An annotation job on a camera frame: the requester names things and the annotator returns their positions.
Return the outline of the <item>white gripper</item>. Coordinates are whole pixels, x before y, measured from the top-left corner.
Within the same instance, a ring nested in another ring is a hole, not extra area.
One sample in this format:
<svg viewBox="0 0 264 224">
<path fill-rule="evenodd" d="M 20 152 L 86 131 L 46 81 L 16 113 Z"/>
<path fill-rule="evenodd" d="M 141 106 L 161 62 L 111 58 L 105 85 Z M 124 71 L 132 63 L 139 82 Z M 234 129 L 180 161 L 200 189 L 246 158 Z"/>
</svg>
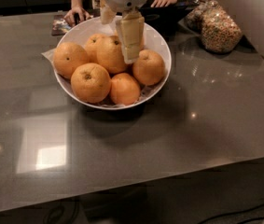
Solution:
<svg viewBox="0 0 264 224">
<path fill-rule="evenodd" d="M 116 17 L 115 12 L 139 8 L 147 0 L 100 0 L 100 17 L 102 24 L 109 24 Z M 116 21 L 116 30 L 121 42 L 124 62 L 133 63 L 138 57 L 143 39 L 145 19 L 138 10 L 124 12 Z"/>
</svg>

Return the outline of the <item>person's hand on mouse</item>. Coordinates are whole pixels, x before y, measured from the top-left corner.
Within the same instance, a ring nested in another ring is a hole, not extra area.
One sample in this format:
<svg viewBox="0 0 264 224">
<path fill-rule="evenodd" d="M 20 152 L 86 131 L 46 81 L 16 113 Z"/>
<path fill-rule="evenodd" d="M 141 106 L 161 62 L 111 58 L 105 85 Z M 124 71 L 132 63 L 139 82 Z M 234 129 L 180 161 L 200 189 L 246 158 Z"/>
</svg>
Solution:
<svg viewBox="0 0 264 224">
<path fill-rule="evenodd" d="M 83 7 L 73 7 L 65 14 L 64 19 L 71 27 L 74 27 L 89 20 L 90 14 Z"/>
</svg>

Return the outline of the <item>person's hand on laptop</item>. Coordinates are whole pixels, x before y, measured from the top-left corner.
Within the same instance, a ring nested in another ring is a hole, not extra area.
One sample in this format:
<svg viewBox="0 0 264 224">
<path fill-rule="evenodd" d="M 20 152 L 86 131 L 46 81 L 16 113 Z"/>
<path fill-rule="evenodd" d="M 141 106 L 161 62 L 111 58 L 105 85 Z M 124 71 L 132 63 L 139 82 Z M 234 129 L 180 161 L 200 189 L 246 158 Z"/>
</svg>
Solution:
<svg viewBox="0 0 264 224">
<path fill-rule="evenodd" d="M 177 0 L 154 0 L 151 7 L 167 7 L 175 4 Z"/>
</svg>

